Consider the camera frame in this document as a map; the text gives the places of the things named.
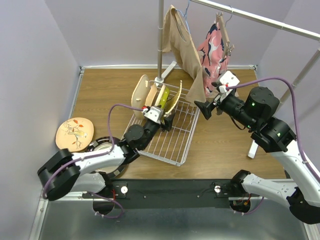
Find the dish rack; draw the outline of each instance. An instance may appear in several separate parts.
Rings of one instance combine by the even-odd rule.
[[[179,87],[165,84],[170,89],[169,98],[173,98]],[[174,108],[175,116],[170,131],[158,131],[141,155],[148,156],[169,164],[181,166],[186,162],[190,144],[195,133],[200,110],[190,106],[185,100],[189,90],[182,88],[177,105]],[[133,124],[142,124],[144,120],[136,119],[133,114],[125,132]]]

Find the horizontal metal bar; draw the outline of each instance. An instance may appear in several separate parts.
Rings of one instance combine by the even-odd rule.
[[[309,39],[313,39],[313,40],[317,40],[320,41],[320,34],[312,32],[312,31],[308,31],[299,27],[295,27],[280,21],[276,21],[276,20],[272,20],[270,18],[264,17],[264,16],[259,16],[247,11],[242,11],[230,6],[226,6],[220,3],[216,3],[213,1],[208,1],[208,0],[191,0],[191,2],[195,2],[197,4],[201,4],[207,7],[211,7],[226,13],[233,13],[233,15],[241,17],[241,18],[245,18],[245,19],[249,19],[252,20],[254,22],[257,23],[261,23],[276,29],[281,29],[293,34],[297,34]]]
[[[116,64],[116,65],[89,65],[89,66],[81,66],[82,69],[157,69],[157,64]],[[162,69],[167,69],[169,64],[162,64]],[[228,65],[229,70],[235,69],[255,69],[255,65]],[[174,69],[181,69],[178,65],[174,67]]]

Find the clothes rack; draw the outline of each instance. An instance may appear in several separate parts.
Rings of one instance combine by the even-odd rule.
[[[316,33],[316,32],[312,32],[309,30],[305,30],[296,26],[292,26],[280,21],[276,21],[267,17],[263,17],[260,15],[256,15],[250,12],[246,12],[243,10],[239,10],[236,8],[233,8],[231,6],[226,6],[220,3],[216,3],[213,1],[209,1],[209,0],[190,0],[191,2],[197,3],[197,4],[201,4],[213,9],[217,9],[219,11],[222,12],[226,12],[226,13],[230,13],[233,14],[235,16],[241,17],[241,18],[245,18],[260,24],[264,24],[276,29],[280,29],[283,31],[287,31],[299,36],[303,36],[309,39],[313,39],[316,41],[320,41],[320,34]],[[163,30],[163,15],[164,15],[164,0],[159,0],[159,38],[158,38],[158,46],[161,48],[158,48],[158,77],[156,77],[155,81],[156,82],[161,82],[163,83],[164,79],[166,78],[166,76],[173,70],[173,68],[175,67],[175,65],[177,64],[176,62],[172,62],[172,64],[163,72],[163,74],[161,75],[161,71],[162,71],[162,30]],[[304,66],[304,68],[302,69],[302,71],[299,73],[299,75],[296,77],[296,79],[294,80],[294,82],[292,83],[293,88],[296,88],[297,85],[301,82],[301,80],[307,75],[307,73],[312,69],[312,67],[315,65],[315,63],[318,61],[318,59],[320,58],[320,48],[318,48],[316,50],[316,52],[314,53],[314,55],[311,57],[311,59],[307,62],[307,64]],[[289,97],[289,92],[286,91],[283,96],[280,98],[280,105],[278,107],[278,109],[280,108],[281,105],[283,105],[283,103],[288,99]],[[248,156],[250,158],[254,158],[256,155],[258,149],[258,145],[252,141],[249,152],[248,152]]]

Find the pink garment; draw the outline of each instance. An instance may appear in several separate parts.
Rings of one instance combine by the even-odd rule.
[[[219,75],[227,71],[229,56],[222,59],[224,49],[219,24],[214,23],[206,34],[205,41],[197,48],[202,65],[203,87],[206,98],[214,98],[217,95],[217,90],[212,83],[217,81]]]

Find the cable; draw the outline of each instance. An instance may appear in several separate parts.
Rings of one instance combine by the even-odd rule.
[[[230,118],[231,118],[233,124],[234,124],[238,129],[240,129],[240,130],[245,130],[245,129],[246,129],[245,126],[244,126],[243,128],[239,127],[239,125],[236,123],[235,119],[234,119],[232,116],[230,116]]]
[[[107,120],[107,128],[108,128],[108,132],[109,132],[109,135],[110,135],[110,138],[111,138],[111,143],[112,143],[112,146],[110,149],[106,150],[105,152],[102,152],[100,154],[96,154],[96,155],[89,155],[89,156],[86,156],[84,155],[83,157],[79,157],[79,158],[76,158],[76,159],[73,159],[65,164],[63,164],[61,167],[58,168],[57,171],[55,171],[52,176],[48,179],[48,181],[45,183],[44,187],[43,187],[43,192],[42,192],[42,197],[44,199],[48,199],[47,197],[47,191],[48,191],[48,188],[49,188],[49,185],[51,184],[52,180],[62,171],[64,170],[65,168],[67,168],[69,165],[72,165],[78,161],[81,161],[81,160],[84,160],[84,159],[89,159],[89,158],[93,158],[93,157],[98,157],[98,156],[103,156],[103,155],[107,155],[109,153],[112,152],[112,150],[115,148],[115,140],[114,138],[112,137],[112,133],[111,133],[111,129],[110,129],[110,116],[111,116],[111,112],[112,110],[117,107],[117,106],[121,106],[121,107],[125,107],[125,108],[128,108],[128,109],[132,109],[132,110],[136,110],[136,111],[141,111],[142,112],[142,109],[141,108],[136,108],[136,107],[133,107],[133,106],[128,106],[128,105],[125,105],[125,104],[121,104],[121,103],[117,103],[115,105],[113,105],[110,110],[109,110],[109,113],[108,113],[108,120]]]
[[[231,5],[228,5],[228,6],[231,8],[231,17],[227,21],[225,21],[225,23],[224,23],[225,27],[227,26],[227,22],[229,22],[232,19],[232,16],[234,15],[234,9],[232,8]]]
[[[250,82],[243,83],[243,84],[239,84],[239,85],[236,85],[236,86],[227,86],[226,90],[243,88],[243,87],[247,87],[249,85],[257,84],[257,83],[264,82],[264,81],[267,81],[267,80],[279,80],[279,81],[284,82],[288,86],[288,88],[290,90],[290,93],[291,93],[291,99],[292,99],[293,119],[294,119],[297,146],[298,146],[301,158],[303,160],[303,163],[310,170],[311,174],[318,181],[318,183],[320,183],[320,176],[316,173],[316,171],[310,165],[309,161],[306,158],[306,155],[305,155],[305,152],[303,150],[303,147],[302,147],[301,136],[300,136],[300,127],[299,127],[299,122],[298,122],[297,103],[296,103],[295,91],[294,91],[294,88],[292,87],[291,83],[288,80],[286,80],[286,79],[284,79],[282,77],[272,76],[272,77],[266,77],[266,78],[257,79],[257,80],[250,81]]]
[[[188,5],[186,6],[184,14],[183,14],[183,12],[181,10],[176,9],[176,11],[179,12],[182,17],[184,17],[186,28],[188,29],[188,33],[190,34],[189,24],[188,24],[188,21],[187,21],[187,12],[188,12],[189,5],[190,5],[190,0],[188,0]]]
[[[259,202],[258,206],[255,207],[255,209],[253,209],[252,211],[248,211],[248,212],[241,212],[241,214],[244,214],[244,215],[249,215],[249,214],[253,214],[255,211],[258,210],[258,208],[260,208],[262,202],[264,201],[265,197],[263,196],[261,198],[261,201]]]
[[[248,198],[248,200],[244,203],[245,206],[248,205],[248,203],[250,202],[250,199],[251,199],[251,193],[249,193],[249,198]]]
[[[118,205],[118,206],[120,207],[120,209],[121,209],[121,212],[120,212],[117,216],[104,215],[104,214],[101,214],[101,213],[98,212],[98,211],[95,212],[95,215],[99,215],[99,216],[101,216],[102,218],[105,218],[105,219],[118,219],[118,218],[120,218],[120,217],[125,213],[124,207],[123,207],[120,203],[118,203],[116,200],[111,199],[111,198],[108,198],[108,197],[100,196],[100,195],[98,195],[98,194],[96,194],[96,193],[94,193],[94,192],[90,192],[90,191],[89,191],[88,193],[91,194],[91,195],[93,195],[93,196],[96,196],[96,197],[98,197],[98,198],[101,198],[101,199],[104,199],[104,200],[108,200],[108,201],[114,203],[115,205]]]

